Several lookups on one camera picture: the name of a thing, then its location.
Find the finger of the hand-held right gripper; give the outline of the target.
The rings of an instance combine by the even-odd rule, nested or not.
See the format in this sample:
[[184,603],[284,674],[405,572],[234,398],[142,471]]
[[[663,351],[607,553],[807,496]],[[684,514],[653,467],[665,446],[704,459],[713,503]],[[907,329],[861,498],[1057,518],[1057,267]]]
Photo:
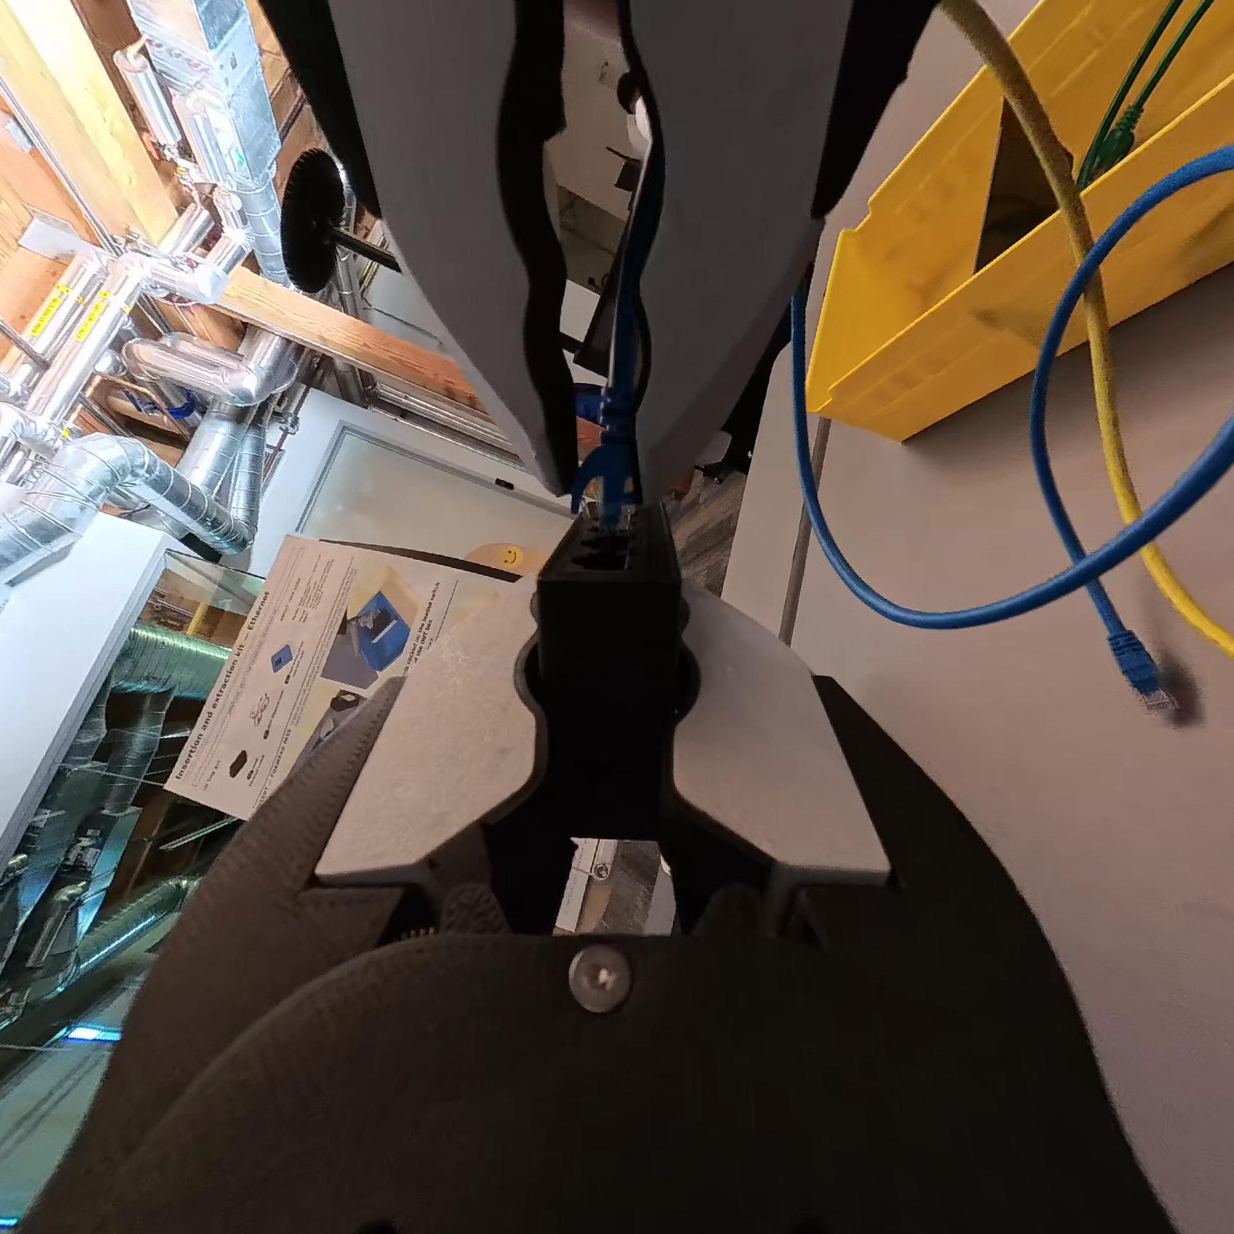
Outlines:
[[819,242],[813,202],[853,8],[629,4],[665,177],[640,283],[651,339],[637,417],[647,503],[731,417]]
[[565,5],[331,8],[400,265],[522,462],[565,495],[578,471],[576,393],[546,182],[546,146],[566,123]]

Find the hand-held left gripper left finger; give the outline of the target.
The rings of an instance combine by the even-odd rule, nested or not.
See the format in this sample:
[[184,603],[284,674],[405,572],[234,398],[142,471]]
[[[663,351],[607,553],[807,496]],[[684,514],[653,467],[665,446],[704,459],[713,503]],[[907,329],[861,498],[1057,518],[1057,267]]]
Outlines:
[[525,791],[537,719],[516,684],[535,634],[521,581],[409,671],[316,868],[322,882],[487,882],[482,825]]

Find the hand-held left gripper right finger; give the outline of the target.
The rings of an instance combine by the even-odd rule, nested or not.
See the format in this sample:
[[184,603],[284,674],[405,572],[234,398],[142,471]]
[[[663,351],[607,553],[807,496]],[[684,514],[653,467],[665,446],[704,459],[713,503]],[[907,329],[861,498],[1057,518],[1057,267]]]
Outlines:
[[807,662],[694,583],[697,697],[673,733],[684,802],[789,879],[885,879],[891,862]]

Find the black network switch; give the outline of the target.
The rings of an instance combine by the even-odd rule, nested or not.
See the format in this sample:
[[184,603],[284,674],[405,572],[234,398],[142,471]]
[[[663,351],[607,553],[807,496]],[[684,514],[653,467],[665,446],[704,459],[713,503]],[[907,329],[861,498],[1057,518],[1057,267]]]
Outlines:
[[684,580],[665,506],[641,505],[616,530],[579,515],[538,577],[534,615],[534,803],[572,837],[657,840],[685,687]]

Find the yellow plastic bin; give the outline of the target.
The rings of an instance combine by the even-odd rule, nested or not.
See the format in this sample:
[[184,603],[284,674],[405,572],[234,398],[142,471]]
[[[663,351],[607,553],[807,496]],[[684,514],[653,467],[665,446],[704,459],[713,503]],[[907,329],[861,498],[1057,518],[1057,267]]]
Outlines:
[[[1073,155],[1168,2],[1038,4],[1010,42]],[[1233,136],[1233,1],[1213,2],[1154,89],[1133,149],[1085,190],[1094,235],[1155,182]],[[1042,183],[1044,220],[977,267],[1005,129],[1024,146],[983,67],[845,229],[807,379],[810,411],[903,442],[1036,364],[1076,258]],[[1171,196],[1102,265],[1113,324],[1232,262],[1232,173]]]

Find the black round pole stand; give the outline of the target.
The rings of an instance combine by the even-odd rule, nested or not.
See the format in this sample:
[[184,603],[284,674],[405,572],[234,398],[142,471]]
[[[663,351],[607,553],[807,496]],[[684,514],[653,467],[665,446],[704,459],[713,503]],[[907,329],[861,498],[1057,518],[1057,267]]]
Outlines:
[[349,186],[340,164],[324,148],[309,148],[291,165],[283,198],[283,258],[291,283],[306,295],[334,277],[340,252],[400,273],[393,254],[344,229]]

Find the wooden ceiling beam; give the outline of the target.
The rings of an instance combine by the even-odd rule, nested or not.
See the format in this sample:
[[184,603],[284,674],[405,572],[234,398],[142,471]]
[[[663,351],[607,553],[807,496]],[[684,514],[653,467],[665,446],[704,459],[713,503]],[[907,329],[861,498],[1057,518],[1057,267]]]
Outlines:
[[372,326],[294,287],[240,267],[215,304],[222,312],[341,359],[394,389],[440,396],[494,424],[460,365],[441,352]]

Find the printed instruction poster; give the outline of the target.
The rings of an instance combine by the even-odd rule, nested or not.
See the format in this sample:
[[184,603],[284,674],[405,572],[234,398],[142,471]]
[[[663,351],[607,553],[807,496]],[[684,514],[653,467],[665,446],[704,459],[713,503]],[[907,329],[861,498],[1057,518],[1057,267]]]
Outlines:
[[247,821],[368,699],[521,575],[290,534],[168,790]]

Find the white door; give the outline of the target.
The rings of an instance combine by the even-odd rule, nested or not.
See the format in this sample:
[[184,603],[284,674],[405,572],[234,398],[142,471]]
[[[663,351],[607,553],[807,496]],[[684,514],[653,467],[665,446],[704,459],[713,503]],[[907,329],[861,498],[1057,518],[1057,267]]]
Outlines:
[[249,567],[265,575],[287,534],[459,559],[496,543],[549,553],[571,520],[568,499],[485,442],[311,390],[262,498]]

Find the silver air duct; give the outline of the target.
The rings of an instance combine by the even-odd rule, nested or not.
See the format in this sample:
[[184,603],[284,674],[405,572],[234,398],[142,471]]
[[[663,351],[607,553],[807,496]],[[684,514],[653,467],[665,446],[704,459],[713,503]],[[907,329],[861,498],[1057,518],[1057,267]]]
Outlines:
[[222,503],[133,437],[92,434],[70,442],[24,498],[3,511],[2,583],[36,572],[74,547],[120,493],[150,505],[225,556],[244,552],[258,531],[265,453],[262,428],[247,428],[237,448],[230,503]]
[[120,646],[108,684],[112,691],[171,691],[206,699],[230,656],[225,646],[139,621]]

